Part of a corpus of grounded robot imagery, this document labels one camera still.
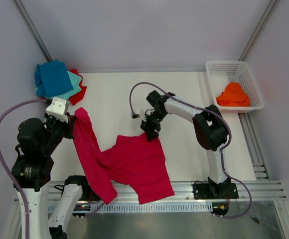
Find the magenta t shirt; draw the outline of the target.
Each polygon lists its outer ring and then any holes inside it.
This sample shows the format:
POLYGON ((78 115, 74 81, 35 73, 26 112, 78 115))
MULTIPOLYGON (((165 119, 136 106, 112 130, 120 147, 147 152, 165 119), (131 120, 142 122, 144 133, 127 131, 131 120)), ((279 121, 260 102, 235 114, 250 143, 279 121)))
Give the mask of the magenta t shirt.
POLYGON ((73 142, 91 189, 105 204, 118 195, 112 182, 129 185, 139 204, 174 196, 158 138, 148 141, 146 134, 117 136, 111 148, 101 151, 87 111, 75 111, 73 142))

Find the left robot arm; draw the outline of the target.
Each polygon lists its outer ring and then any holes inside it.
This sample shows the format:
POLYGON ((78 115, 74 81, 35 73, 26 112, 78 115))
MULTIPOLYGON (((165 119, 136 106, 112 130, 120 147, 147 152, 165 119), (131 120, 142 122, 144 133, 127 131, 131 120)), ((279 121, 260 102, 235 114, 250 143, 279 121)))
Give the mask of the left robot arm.
POLYGON ((22 233, 29 239, 66 239, 67 227, 76 204, 91 193, 85 176, 69 176, 62 189, 55 211, 48 216, 48 191, 54 162, 51 154, 63 138, 73 139, 75 116, 66 114, 68 121, 45 115, 46 121, 30 118, 18 127, 17 159, 11 173, 20 189, 17 196, 21 205, 22 233))

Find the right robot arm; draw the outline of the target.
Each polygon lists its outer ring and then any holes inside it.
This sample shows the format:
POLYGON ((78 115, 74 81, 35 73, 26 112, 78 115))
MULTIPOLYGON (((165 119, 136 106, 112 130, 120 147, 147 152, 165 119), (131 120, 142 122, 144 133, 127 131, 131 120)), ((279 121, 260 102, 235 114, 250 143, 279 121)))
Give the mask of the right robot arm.
POLYGON ((208 192, 214 198, 224 196, 229 189, 231 179, 225 172, 225 156, 222 147, 226 145, 230 134, 222 115, 215 105, 197 108, 174 99, 174 96, 175 94, 172 93, 160 95, 157 91, 149 93, 146 100, 153 107, 153 111, 144 114, 141 129, 150 142, 159 136, 160 123, 167 115, 176 115, 192 123, 196 139, 207 154, 208 192))

